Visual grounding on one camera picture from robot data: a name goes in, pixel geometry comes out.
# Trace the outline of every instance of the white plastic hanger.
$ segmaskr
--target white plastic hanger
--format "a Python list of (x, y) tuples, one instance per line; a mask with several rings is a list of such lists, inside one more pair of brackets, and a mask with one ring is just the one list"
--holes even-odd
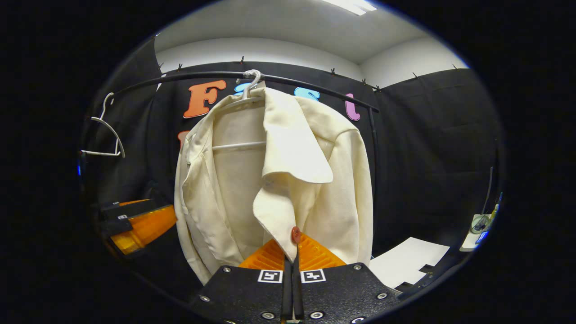
[[(106, 126), (108, 129), (110, 129), (113, 133), (114, 136), (116, 137), (116, 148), (114, 149), (114, 153), (102, 153), (102, 152), (93, 152), (93, 151), (89, 151), (89, 150), (80, 150), (80, 152), (84, 152), (86, 154), (90, 154), (90, 155), (100, 155), (100, 156), (119, 156), (120, 154), (122, 154), (122, 158), (126, 157), (126, 154), (124, 152), (124, 146), (122, 146), (122, 141), (120, 140), (120, 137), (118, 137), (118, 134), (116, 133), (116, 131), (112, 128), (112, 126), (110, 126), (107, 122), (103, 121), (102, 118), (104, 117), (104, 113), (106, 112), (106, 101), (108, 100), (108, 98), (110, 96), (112, 96), (114, 93), (111, 92), (109, 93), (106, 98), (104, 98), (104, 102), (102, 103), (102, 114), (100, 115), (100, 118), (97, 117), (91, 117), (91, 120), (94, 120), (98, 123), (103, 124), (104, 126)], [(112, 98), (112, 101), (110, 102), (110, 105), (114, 103), (114, 98)]]
[[(248, 98), (248, 92), (250, 91), (251, 88), (253, 88), (258, 81), (260, 81), (260, 78), (262, 77), (262, 74), (260, 71), (258, 70), (248, 70), (246, 72), (244, 72), (244, 75), (247, 76), (254, 76), (254, 81), (252, 81), (246, 88), (244, 88), (244, 91), (242, 92), (242, 99), (235, 101), (231, 104), (227, 104), (226, 106), (222, 107), (222, 109), (228, 109), (228, 108), (232, 108), (232, 107), (237, 107), (240, 106), (242, 104), (246, 104), (246, 103), (255, 103), (258, 101), (262, 101), (264, 100), (264, 98), (262, 97), (252, 97), (252, 98)], [(228, 144), (228, 145), (218, 145), (218, 146), (213, 146), (212, 150), (220, 150), (220, 149), (228, 149), (228, 148), (246, 148), (246, 147), (250, 147), (250, 146), (261, 146), (261, 145), (265, 145), (266, 142), (248, 142), (248, 143), (240, 143), (240, 144)]]

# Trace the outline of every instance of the jacket collar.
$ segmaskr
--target jacket collar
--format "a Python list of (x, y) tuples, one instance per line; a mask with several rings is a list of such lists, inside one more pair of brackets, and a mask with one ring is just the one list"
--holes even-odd
[[(285, 172), (308, 183), (332, 182), (332, 170), (298, 101), (293, 96), (270, 88), (251, 90), (249, 97), (256, 96), (264, 98), (266, 155), (262, 177)], [(232, 95), (222, 99), (200, 121), (198, 131), (187, 135), (187, 141), (191, 142), (188, 161), (206, 150), (212, 150), (215, 114), (240, 99), (240, 96)]]

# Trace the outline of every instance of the white paper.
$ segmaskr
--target white paper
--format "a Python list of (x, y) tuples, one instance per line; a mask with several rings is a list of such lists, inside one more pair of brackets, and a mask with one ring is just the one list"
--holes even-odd
[(370, 260), (370, 270), (386, 286), (396, 288), (403, 282), (415, 284), (426, 275), (424, 265), (435, 266), (449, 247), (408, 238), (388, 252)]

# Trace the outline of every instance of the black clothing rod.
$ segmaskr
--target black clothing rod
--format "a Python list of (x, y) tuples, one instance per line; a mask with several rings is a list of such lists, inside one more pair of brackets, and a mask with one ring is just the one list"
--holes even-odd
[[(378, 134), (374, 125), (374, 116), (371, 109), (368, 109), (368, 120), (372, 131), (372, 149), (374, 150), (374, 191), (372, 192), (372, 218), (376, 218), (376, 198), (378, 194)], [(376, 225), (372, 223), (372, 235), (376, 234)]]
[[(147, 80), (144, 82), (137, 83), (135, 85), (128, 86), (128, 87), (126, 87), (126, 88), (124, 88), (118, 92), (115, 92), (114, 95), (111, 96), (111, 99), (116, 97), (116, 96), (121, 95), (122, 93), (131, 91), (134, 89), (142, 88), (144, 86), (149, 86), (149, 85), (154, 85), (154, 84), (159, 84), (159, 83), (172, 82), (172, 81), (187, 80), (187, 79), (197, 79), (197, 78), (236, 78), (236, 79), (246, 79), (246, 80), (250, 79), (250, 78), (246, 78), (246, 76), (244, 75), (244, 72), (224, 72), (223, 71), (223, 72), (182, 73), (182, 74), (177, 74), (175, 76), (166, 76), (163, 78), (150, 79), (150, 80)], [(375, 112), (380, 112), (380, 110), (378, 108), (372, 107), (371, 105), (369, 105), (363, 101), (348, 97), (348, 96), (343, 95), (339, 92), (324, 88), (322, 86), (317, 86), (317, 85), (313, 85), (310, 83), (306, 83), (306, 82), (302, 82), (302, 81), (298, 81), (298, 80), (293, 80), (293, 79), (288, 79), (288, 78), (268, 76), (266, 74), (262, 74), (262, 76), (260, 77), (260, 80), (261, 81), (277, 82), (277, 83), (282, 83), (282, 84), (289, 84), (289, 85), (294, 85), (294, 86), (301, 86), (301, 87), (306, 88), (306, 89), (325, 93), (326, 95), (337, 97), (337, 98), (340, 98), (342, 100), (357, 104), (359, 106), (362, 106), (362, 107), (365, 107), (368, 109), (372, 109)]]

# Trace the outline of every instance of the ceiling light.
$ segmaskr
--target ceiling light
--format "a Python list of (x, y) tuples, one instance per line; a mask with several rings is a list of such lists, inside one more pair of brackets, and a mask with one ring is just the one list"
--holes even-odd
[(333, 5), (339, 6), (341, 8), (344, 8), (350, 12), (353, 12), (359, 16), (363, 15), (366, 13), (366, 11), (374, 11), (376, 10), (376, 8), (374, 8), (372, 5), (370, 5), (369, 3), (367, 3), (364, 0), (322, 0), (328, 3), (331, 3)]

